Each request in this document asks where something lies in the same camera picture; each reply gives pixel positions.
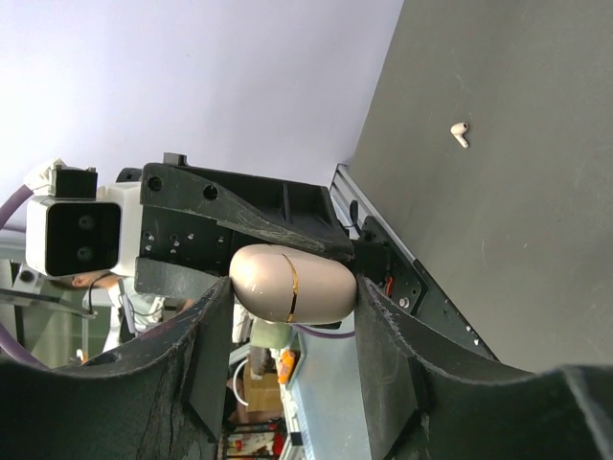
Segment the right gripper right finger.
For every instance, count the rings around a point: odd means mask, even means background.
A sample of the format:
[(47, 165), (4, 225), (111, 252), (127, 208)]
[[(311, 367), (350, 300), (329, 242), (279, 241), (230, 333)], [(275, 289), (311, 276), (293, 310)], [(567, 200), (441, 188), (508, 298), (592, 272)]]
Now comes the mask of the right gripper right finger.
[(480, 356), (357, 281), (355, 338), (374, 459), (608, 459), (612, 370), (533, 374)]

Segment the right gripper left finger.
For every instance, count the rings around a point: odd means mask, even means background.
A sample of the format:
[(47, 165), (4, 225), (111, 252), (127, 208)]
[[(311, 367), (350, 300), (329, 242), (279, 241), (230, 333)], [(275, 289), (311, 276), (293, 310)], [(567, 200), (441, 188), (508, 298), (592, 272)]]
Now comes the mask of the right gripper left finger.
[(234, 293), (191, 307), (80, 366), (1, 361), (4, 459), (214, 459)]

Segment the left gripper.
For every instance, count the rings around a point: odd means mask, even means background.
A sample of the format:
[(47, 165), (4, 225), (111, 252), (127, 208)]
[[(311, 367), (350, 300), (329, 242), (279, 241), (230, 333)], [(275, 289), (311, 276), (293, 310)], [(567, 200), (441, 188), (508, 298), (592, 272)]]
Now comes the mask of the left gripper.
[(339, 262), (354, 249), (329, 189), (192, 166), (166, 152), (142, 172), (135, 289), (173, 299), (224, 299), (235, 231)]

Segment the beige earbud charging case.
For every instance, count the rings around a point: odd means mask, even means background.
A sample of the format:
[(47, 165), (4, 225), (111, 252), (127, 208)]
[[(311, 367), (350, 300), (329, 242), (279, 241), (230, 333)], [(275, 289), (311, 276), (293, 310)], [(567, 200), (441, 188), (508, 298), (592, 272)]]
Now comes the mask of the beige earbud charging case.
[(229, 278), (238, 301), (268, 322), (335, 323), (356, 303), (357, 283), (348, 268), (281, 245), (242, 247), (230, 262)]

